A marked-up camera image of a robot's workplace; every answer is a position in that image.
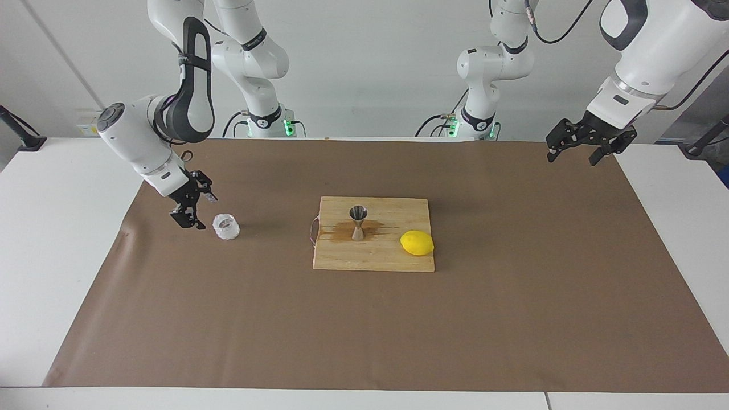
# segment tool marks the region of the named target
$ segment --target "table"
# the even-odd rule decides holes
[[[729,191],[672,146],[632,146],[618,160],[729,351]],[[51,139],[0,173],[0,385],[38,386],[118,232],[141,179],[100,139]],[[71,239],[65,232],[75,231]],[[26,235],[11,234],[26,232]],[[726,409],[729,395],[542,392],[334,392],[155,388],[2,389],[0,408],[106,405],[455,409]]]

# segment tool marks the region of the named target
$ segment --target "metal jigger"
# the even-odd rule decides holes
[[[365,239],[365,232],[362,230],[362,223],[367,217],[367,208],[362,205],[357,205],[349,210],[349,217],[354,221],[354,233],[352,234],[353,241],[362,241]]]

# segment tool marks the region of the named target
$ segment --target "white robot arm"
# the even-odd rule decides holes
[[[289,71],[289,56],[261,25],[253,0],[214,0],[230,39],[213,46],[213,64],[240,88],[248,106],[251,136],[294,136],[294,113],[278,102],[269,80]]]
[[[216,45],[212,53],[204,24],[204,0],[148,0],[152,25],[172,41],[178,52],[180,86],[171,96],[146,96],[116,103],[99,116],[101,138],[162,196],[175,200],[170,215],[183,228],[204,229],[198,219],[200,195],[210,202],[212,181],[202,171],[188,171],[171,149],[180,142],[201,142],[212,132],[215,115],[211,97],[212,61],[241,88],[260,132],[256,136],[286,136],[293,120],[276,100],[268,78],[283,77],[286,53],[258,20],[252,0],[214,0],[220,20],[234,40]]]
[[[636,138],[631,125],[647,114],[729,30],[725,0],[611,0],[600,28],[621,53],[578,123],[563,119],[547,136],[547,159],[581,144],[598,145],[590,156],[621,153]]]
[[[200,142],[215,123],[210,93],[210,36],[201,0],[149,0],[154,27],[178,52],[180,86],[171,96],[146,96],[107,107],[99,116],[101,138],[162,196],[175,200],[170,212],[183,228],[205,229],[198,219],[200,195],[216,201],[212,181],[201,171],[189,172],[171,144]]]
[[[538,0],[529,2],[532,8]],[[465,50],[458,73],[468,84],[465,106],[456,114],[456,135],[483,139],[491,130],[499,102],[497,80],[516,80],[531,73],[534,53],[527,48],[529,19],[524,0],[499,0],[491,19],[491,33],[499,45]]]

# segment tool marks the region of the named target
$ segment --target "lemon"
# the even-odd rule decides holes
[[[423,231],[408,231],[400,237],[402,248],[415,256],[428,255],[433,252],[433,238]]]

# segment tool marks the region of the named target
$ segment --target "wooden cutting board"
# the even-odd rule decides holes
[[[349,209],[362,205],[364,240],[352,240],[354,222]],[[407,231],[430,230],[428,200],[421,198],[363,198],[323,196],[319,204],[319,233],[314,269],[335,271],[434,272],[432,252],[413,256],[402,248]]]

